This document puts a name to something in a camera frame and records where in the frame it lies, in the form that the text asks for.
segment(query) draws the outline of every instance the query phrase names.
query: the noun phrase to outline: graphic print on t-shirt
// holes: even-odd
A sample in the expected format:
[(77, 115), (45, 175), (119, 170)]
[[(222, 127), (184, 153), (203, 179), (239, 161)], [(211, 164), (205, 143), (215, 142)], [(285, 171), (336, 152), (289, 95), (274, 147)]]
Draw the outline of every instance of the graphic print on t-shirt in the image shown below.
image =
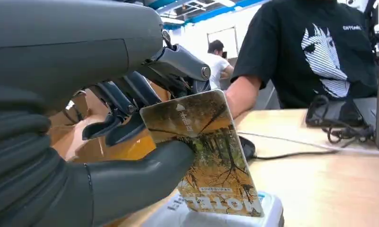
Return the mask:
[(313, 24), (314, 33), (305, 29), (301, 47), (310, 69), (319, 76), (323, 89), (332, 97), (341, 98), (348, 94), (350, 83), (347, 75), (341, 71), (336, 45), (329, 29), (325, 33), (322, 28)]

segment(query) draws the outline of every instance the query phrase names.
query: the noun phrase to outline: wooden table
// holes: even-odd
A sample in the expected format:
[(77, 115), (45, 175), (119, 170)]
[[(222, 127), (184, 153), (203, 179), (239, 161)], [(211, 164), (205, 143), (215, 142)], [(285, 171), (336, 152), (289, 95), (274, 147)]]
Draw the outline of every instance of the wooden table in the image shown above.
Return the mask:
[[(305, 114), (305, 110), (253, 111), (236, 119), (237, 130), (328, 144), (322, 130), (305, 126)], [(259, 156), (322, 151), (288, 141), (244, 137), (255, 143)], [(249, 165), (256, 188), (281, 199), (285, 226), (379, 227), (379, 157), (303, 156)], [(133, 214), (120, 226), (140, 226), (165, 201)]]

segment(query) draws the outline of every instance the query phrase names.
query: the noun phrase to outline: computer mouse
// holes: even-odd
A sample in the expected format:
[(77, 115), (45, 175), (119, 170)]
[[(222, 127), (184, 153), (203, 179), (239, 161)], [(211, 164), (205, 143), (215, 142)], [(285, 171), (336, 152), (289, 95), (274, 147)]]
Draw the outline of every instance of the computer mouse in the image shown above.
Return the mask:
[(253, 144), (253, 142), (251, 142), (249, 139), (246, 139), (242, 136), (239, 136), (239, 138), (247, 162), (256, 158), (255, 144)]

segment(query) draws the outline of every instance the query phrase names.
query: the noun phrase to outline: person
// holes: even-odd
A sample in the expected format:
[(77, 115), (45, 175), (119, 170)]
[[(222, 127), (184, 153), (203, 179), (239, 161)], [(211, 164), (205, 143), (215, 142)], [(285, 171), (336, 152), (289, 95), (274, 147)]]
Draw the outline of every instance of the person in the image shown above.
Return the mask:
[(224, 45), (220, 40), (214, 40), (209, 44), (206, 55), (200, 59), (210, 67), (210, 88), (221, 89), (220, 80), (229, 79), (233, 74), (234, 67), (223, 58)]
[(336, 0), (272, 0), (250, 22), (226, 97), (233, 117), (271, 80), (281, 108), (377, 95), (378, 67), (363, 14)]

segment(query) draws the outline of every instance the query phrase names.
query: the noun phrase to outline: printed logo text on shirt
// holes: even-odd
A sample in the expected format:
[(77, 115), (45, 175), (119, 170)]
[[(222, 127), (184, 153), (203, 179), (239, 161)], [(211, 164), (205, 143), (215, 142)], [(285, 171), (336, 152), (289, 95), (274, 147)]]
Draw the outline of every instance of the printed logo text on shirt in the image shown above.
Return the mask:
[(350, 31), (350, 30), (362, 30), (361, 26), (355, 25), (355, 26), (343, 26), (344, 31)]

